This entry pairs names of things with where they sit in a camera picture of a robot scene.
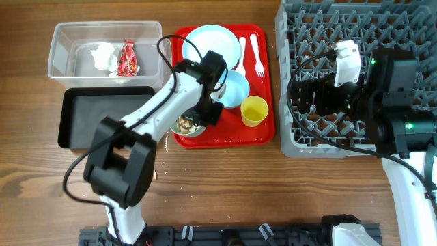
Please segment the yellow plastic cup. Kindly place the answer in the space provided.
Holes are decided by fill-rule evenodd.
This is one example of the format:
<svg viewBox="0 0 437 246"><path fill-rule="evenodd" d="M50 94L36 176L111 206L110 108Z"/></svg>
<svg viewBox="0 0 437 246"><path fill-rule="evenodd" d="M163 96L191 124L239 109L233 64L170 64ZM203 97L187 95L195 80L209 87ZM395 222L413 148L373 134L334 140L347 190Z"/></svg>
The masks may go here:
<svg viewBox="0 0 437 246"><path fill-rule="evenodd" d="M259 96L249 96L241 106L243 123L248 127L256 127L266 119L269 113L268 103Z"/></svg>

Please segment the green bowl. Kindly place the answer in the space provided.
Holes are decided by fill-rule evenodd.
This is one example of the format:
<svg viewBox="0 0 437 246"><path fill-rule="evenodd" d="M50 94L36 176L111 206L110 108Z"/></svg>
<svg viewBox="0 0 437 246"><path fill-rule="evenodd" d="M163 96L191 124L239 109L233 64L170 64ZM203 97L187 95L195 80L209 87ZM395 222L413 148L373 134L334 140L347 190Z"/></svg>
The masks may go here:
<svg viewBox="0 0 437 246"><path fill-rule="evenodd" d="M183 137L197 137L202 134L206 127L194 124L192 120L180 116L170 127L170 129L176 134Z"/></svg>

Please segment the rice and food scraps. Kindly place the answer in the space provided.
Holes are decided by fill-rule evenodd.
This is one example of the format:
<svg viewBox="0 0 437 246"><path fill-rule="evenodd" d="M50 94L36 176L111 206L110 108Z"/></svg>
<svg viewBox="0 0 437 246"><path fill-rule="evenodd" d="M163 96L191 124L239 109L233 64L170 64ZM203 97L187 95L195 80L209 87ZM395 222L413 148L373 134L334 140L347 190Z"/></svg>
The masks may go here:
<svg viewBox="0 0 437 246"><path fill-rule="evenodd" d="M178 118L178 120L176 121L176 124L177 124L177 128L178 128L179 133L181 133L183 135L194 133L199 128L201 128L200 126L195 125L190 120L187 120L182 116Z"/></svg>

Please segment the red snack wrapper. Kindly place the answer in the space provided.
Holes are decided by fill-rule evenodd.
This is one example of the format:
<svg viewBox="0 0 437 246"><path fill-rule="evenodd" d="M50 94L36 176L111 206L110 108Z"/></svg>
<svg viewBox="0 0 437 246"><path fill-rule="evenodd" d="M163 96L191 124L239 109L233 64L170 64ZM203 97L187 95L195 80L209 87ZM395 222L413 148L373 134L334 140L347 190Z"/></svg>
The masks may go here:
<svg viewBox="0 0 437 246"><path fill-rule="evenodd" d="M137 74L137 56L134 52L134 42L124 40L122 54L118 62L117 76L133 77Z"/></svg>

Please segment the white napkin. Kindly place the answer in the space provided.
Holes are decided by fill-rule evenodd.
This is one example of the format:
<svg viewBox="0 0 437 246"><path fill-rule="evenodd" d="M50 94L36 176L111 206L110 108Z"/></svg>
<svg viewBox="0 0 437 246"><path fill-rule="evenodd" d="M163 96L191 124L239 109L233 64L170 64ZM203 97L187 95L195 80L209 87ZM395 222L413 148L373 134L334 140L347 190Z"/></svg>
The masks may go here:
<svg viewBox="0 0 437 246"><path fill-rule="evenodd" d="M110 76L117 74L119 50L111 43L99 44L97 49L91 50L91 55L96 69L107 71Z"/></svg>

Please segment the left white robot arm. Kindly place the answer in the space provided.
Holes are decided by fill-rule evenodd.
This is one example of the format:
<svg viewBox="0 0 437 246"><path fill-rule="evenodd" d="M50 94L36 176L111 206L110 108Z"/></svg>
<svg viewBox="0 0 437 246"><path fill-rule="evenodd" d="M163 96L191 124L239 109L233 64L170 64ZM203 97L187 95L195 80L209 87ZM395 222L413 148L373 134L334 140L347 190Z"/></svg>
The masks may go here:
<svg viewBox="0 0 437 246"><path fill-rule="evenodd" d="M100 121L83 177L107 207L108 231L115 243L142 243L146 224L140 201L153 179L157 143L182 115L201 126L218 122L223 104L215 87L226 69L223 56L214 51L200 62L185 59L142 107L119 121Z"/></svg>

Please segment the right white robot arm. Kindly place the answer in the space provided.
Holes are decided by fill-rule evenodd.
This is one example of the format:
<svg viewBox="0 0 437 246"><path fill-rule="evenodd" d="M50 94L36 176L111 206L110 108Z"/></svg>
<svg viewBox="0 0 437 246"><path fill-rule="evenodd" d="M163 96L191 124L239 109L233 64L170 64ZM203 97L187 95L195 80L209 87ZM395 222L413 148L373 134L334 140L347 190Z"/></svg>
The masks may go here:
<svg viewBox="0 0 437 246"><path fill-rule="evenodd" d="M436 114L413 108L417 70L410 51L377 48L365 77L339 82L337 71L287 85L291 114L343 112L363 121L375 150L340 145L381 158L389 179L402 245L436 244Z"/></svg>

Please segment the grey dishwasher rack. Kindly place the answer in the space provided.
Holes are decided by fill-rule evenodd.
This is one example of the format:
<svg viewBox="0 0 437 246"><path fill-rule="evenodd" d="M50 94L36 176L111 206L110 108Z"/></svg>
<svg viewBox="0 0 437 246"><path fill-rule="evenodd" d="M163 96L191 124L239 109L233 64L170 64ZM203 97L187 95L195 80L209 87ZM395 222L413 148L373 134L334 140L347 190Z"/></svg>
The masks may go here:
<svg viewBox="0 0 437 246"><path fill-rule="evenodd" d="M362 72L379 47L412 52L417 60L414 109L436 111L435 1L282 1L275 17L281 75L281 150L297 158L343 158L350 151L325 145L301 130L287 106L287 85L305 60L338 41L359 46Z"/></svg>

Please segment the clear plastic waste bin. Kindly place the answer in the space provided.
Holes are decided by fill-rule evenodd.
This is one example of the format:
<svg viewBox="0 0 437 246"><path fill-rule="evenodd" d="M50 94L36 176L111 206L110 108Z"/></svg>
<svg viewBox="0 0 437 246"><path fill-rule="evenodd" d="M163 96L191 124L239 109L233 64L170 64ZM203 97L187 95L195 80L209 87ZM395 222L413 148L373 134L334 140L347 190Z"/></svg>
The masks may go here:
<svg viewBox="0 0 437 246"><path fill-rule="evenodd" d="M162 55L171 61L171 43L162 37L157 21L85 21L59 23L53 34L48 59L48 76L71 87L150 86L158 91L169 79L170 69ZM114 62L122 54L125 40L133 41L133 51L139 66L134 77L117 77L95 67L95 51L104 57L114 51Z"/></svg>

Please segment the black food waste tray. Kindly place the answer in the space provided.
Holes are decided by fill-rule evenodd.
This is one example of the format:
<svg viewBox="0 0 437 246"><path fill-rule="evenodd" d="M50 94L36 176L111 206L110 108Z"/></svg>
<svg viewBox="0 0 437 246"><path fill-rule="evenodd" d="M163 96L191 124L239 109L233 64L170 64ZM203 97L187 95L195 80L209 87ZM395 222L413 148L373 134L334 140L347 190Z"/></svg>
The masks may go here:
<svg viewBox="0 0 437 246"><path fill-rule="evenodd" d="M90 146L101 120L121 120L144 105L155 91L141 87L76 87L65 91L57 143L65 149Z"/></svg>

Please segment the light blue plate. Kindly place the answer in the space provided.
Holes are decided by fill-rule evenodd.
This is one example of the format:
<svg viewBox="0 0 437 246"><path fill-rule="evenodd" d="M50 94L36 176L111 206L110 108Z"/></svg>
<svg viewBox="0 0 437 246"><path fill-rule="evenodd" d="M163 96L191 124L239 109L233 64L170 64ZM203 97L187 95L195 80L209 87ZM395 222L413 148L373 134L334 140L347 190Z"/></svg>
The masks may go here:
<svg viewBox="0 0 437 246"><path fill-rule="evenodd" d="M208 51L222 55L229 70L232 70L240 60L241 48L237 37L223 26L200 26L191 31L186 39L194 44L202 57L205 57Z"/></svg>

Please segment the light blue bowl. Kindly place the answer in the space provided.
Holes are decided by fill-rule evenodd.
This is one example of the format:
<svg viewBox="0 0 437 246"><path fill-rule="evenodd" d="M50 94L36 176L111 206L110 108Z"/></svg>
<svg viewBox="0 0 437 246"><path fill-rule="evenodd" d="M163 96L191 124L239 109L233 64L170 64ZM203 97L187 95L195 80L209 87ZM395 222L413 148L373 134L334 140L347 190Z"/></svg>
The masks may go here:
<svg viewBox="0 0 437 246"><path fill-rule="evenodd" d="M224 94L218 101L226 109L236 108L249 96L249 82L246 77L236 71L231 70L227 73L224 87Z"/></svg>

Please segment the white plastic fork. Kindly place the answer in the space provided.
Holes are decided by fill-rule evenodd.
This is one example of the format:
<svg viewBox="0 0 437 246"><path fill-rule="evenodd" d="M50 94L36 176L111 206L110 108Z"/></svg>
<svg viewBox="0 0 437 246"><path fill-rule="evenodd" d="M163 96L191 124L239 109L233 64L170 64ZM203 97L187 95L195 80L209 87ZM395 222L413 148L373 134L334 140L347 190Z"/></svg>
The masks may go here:
<svg viewBox="0 0 437 246"><path fill-rule="evenodd" d="M260 59L259 44L258 44L257 36L255 34L251 34L249 38L250 38L251 46L252 46L253 53L255 56L255 71L257 73L257 76L258 77L265 77L264 65Z"/></svg>

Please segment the red plastic tray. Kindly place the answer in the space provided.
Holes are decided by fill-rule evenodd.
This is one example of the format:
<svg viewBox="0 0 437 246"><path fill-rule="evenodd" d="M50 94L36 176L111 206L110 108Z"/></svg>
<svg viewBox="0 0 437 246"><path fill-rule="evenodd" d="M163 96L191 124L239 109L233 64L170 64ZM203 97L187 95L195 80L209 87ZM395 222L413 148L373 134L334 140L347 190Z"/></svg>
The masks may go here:
<svg viewBox="0 0 437 246"><path fill-rule="evenodd" d="M266 45L266 35L264 31L255 24L233 24L225 25L236 37L249 38L251 34L257 36L260 60L264 65L264 77L257 76L255 71L255 55L251 44L246 45L244 55L244 67L246 77L249 80L251 96L263 98L268 105L268 115L258 126L249 127L242 121L241 110L223 110L216 126L209 126L198 137L183 137L174 134L176 142L188 149L197 148L221 148L234 146L253 146L268 143L275 134L272 86L269 76L268 51Z"/></svg>

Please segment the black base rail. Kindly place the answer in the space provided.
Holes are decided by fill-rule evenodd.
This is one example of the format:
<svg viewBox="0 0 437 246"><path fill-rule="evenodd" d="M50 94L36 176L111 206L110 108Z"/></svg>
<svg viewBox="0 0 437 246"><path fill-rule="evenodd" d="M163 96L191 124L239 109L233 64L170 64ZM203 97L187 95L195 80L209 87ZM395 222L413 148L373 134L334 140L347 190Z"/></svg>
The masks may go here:
<svg viewBox="0 0 437 246"><path fill-rule="evenodd" d="M273 239L276 245L327 245L328 241L319 241L316 236L317 227L308 225L306 227L273 227ZM228 245L231 238L240 239L245 245L267 245L267 240L262 236L258 227L239 228L195 228L191 240L183 238L182 228L171 226L148 226L140 241L147 240L148 245ZM106 227L94 229L82 229L79 233L80 246L92 245L116 245L117 240L113 238Z"/></svg>

